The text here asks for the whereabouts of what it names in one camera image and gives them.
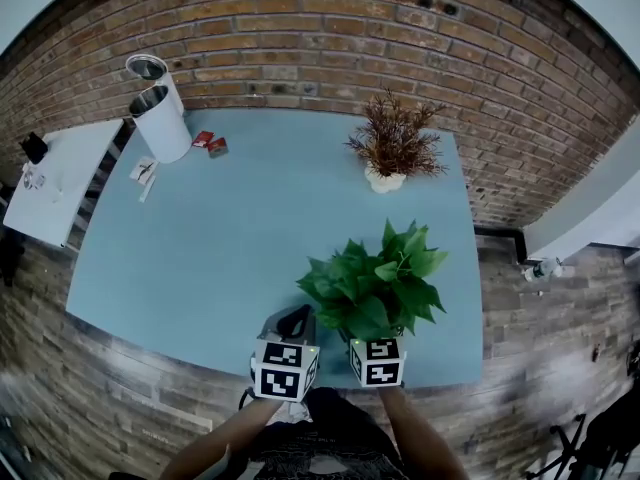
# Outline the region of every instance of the brick wall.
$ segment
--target brick wall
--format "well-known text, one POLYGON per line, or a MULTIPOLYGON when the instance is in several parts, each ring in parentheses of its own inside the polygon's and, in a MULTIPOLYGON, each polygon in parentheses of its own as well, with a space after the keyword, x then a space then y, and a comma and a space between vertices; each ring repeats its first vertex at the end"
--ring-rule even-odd
POLYGON ((389 87, 444 102, 478 223, 551 207, 635 116, 638 73, 567 0, 58 0, 0 58, 0 172, 18 140, 126 116, 166 59, 185 107, 358 114, 389 87))

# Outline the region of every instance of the white cube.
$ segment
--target white cube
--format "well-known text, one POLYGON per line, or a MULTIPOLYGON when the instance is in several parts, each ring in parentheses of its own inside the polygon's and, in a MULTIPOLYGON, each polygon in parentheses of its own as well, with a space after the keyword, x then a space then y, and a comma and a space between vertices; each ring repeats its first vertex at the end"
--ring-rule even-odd
POLYGON ((407 352, 402 337, 375 341, 352 339, 349 343, 351 367, 364 388, 399 386, 407 352))
POLYGON ((300 402, 316 378, 318 347, 258 340, 254 392, 262 398, 300 402))

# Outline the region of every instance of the chair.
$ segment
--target chair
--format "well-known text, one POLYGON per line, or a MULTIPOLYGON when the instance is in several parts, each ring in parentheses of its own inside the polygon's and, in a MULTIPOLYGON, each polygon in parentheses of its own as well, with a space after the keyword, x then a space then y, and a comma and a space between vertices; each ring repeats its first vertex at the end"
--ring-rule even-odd
POLYGON ((567 434, 565 434, 562 427, 559 427, 558 425, 554 425, 549 429, 549 431, 552 434, 558 434, 558 437, 560 437, 560 441, 562 442, 562 454, 560 455, 560 457, 558 457, 552 463, 547 464, 544 468, 542 468, 537 473, 530 473, 529 471, 527 471, 525 473, 525 478, 527 480, 532 480, 533 478, 537 478, 539 476, 544 475, 547 471, 555 468, 558 464, 560 464, 560 468, 558 469, 558 472, 556 473, 554 480, 557 480, 558 478, 560 478, 560 475, 562 474, 564 469, 567 467, 567 464, 569 464, 569 461, 574 457, 578 456, 578 441, 580 441, 580 436, 582 434, 582 427, 584 426, 584 420, 586 419, 586 417, 587 417, 586 414, 578 414, 578 416, 574 418, 575 421, 579 422, 579 424, 578 424, 578 429, 576 430, 576 433, 574 434, 573 439, 571 441, 569 441, 569 438, 567 437, 567 434))
POLYGON ((635 382, 627 393, 593 419, 580 449, 577 447, 584 425, 584 414, 575 418, 580 424, 571 442, 560 427, 551 427, 551 433, 557 433, 562 441, 562 454, 537 473, 527 471, 524 474, 525 478, 537 478, 560 465, 554 477, 554 480, 557 480, 572 458, 575 458, 576 462, 569 466, 570 480, 603 479, 615 463, 622 464, 621 476, 631 451, 640 444, 640 411, 637 409, 639 406, 640 382, 635 382))

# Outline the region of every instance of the white trash can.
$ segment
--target white trash can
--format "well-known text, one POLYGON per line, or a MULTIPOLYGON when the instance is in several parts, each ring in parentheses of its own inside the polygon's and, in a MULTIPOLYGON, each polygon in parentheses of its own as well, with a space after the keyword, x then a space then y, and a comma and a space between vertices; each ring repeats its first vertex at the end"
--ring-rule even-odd
POLYGON ((129 112, 158 162, 175 162, 189 151, 191 134, 168 87, 154 85, 142 91, 129 105, 129 112))

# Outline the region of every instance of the wooden floor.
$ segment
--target wooden floor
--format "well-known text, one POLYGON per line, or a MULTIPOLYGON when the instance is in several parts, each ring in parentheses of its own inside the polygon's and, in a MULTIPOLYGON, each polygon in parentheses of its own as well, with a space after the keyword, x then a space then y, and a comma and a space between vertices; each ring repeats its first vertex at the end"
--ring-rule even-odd
MULTIPOLYGON (((541 284, 524 281, 509 241, 478 238, 478 251, 483 380, 412 396, 472 478, 519 478, 553 448, 550 424, 593 417, 627 389, 636 285, 611 249, 587 248, 569 262, 569 277, 541 284)), ((141 350, 65 314, 72 268, 68 256, 28 244, 15 286, 0 297, 0 413, 32 450, 25 478, 105 479, 116 470, 156 478, 172 454, 236 410, 247 380, 141 350)), ((348 397, 388 429, 375 392, 348 397)))

